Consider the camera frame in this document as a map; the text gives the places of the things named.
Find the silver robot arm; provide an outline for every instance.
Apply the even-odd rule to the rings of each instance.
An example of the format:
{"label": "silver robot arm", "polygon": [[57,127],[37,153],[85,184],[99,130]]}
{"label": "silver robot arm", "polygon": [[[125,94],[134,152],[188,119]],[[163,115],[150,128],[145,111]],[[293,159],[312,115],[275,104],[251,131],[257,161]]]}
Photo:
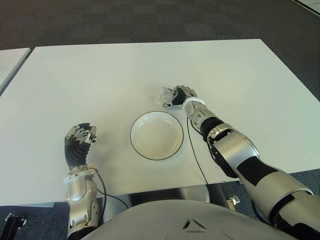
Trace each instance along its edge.
{"label": "silver robot arm", "polygon": [[64,180],[68,186],[67,200],[70,206],[69,240],[81,239],[101,224],[97,185],[93,181],[97,171],[86,163],[91,143],[95,142],[96,130],[95,126],[82,123],[72,127],[64,139],[65,160],[70,170]]}
{"label": "silver robot arm", "polygon": [[194,90],[177,86],[162,95],[167,101],[163,107],[182,105],[215,163],[227,176],[242,181],[271,225],[298,239],[320,239],[320,196],[262,162],[253,142],[208,110]]}

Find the white table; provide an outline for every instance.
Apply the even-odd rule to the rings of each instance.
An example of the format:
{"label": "white table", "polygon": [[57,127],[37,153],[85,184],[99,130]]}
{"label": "white table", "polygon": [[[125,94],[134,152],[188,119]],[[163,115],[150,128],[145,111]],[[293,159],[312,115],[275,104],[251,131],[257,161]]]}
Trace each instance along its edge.
{"label": "white table", "polygon": [[[110,194],[204,184],[186,115],[158,102],[162,87],[182,84],[249,136],[267,164],[319,167],[320,104],[259,39],[37,47],[0,97],[0,205],[64,201],[64,136],[84,122],[97,126],[87,159]],[[185,137],[173,157],[152,161],[132,148],[130,128],[157,110],[174,115]],[[190,134],[208,182],[233,181]]]}
{"label": "white table", "polygon": [[30,48],[0,50],[0,95],[29,52]]}

